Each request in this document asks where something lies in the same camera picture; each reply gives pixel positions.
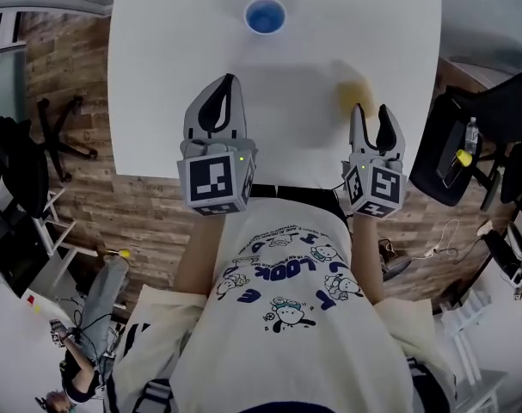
white desk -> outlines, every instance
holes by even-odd
[[[242,83],[256,183],[333,188],[350,153],[335,85],[358,73],[419,147],[439,54],[440,0],[282,0],[282,32],[252,34],[249,0],[114,0],[109,115],[118,174],[178,177],[184,113],[230,72]],[[370,133],[378,122],[370,121]]]

yellow cap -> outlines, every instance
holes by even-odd
[[[131,256],[130,250],[106,250],[108,254],[115,254],[123,258],[129,258]]]
[[[469,167],[470,163],[473,162],[473,157],[465,150],[458,150],[456,157],[464,167]]]

gray pants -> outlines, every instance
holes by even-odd
[[[115,299],[128,270],[128,263],[121,257],[105,256],[104,267],[96,276],[85,300],[79,346],[87,358],[101,367],[104,366],[100,362],[103,361],[101,357],[108,346],[107,333],[111,317],[107,314],[114,310]]]

plastic bottle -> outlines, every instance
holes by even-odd
[[[465,132],[465,151],[474,155],[476,152],[476,144],[478,143],[478,127],[476,126],[476,118],[471,117],[467,130]]]

blue liquid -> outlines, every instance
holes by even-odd
[[[286,14],[275,2],[259,1],[251,5],[247,11],[246,20],[249,27],[261,34],[277,31],[284,24]]]

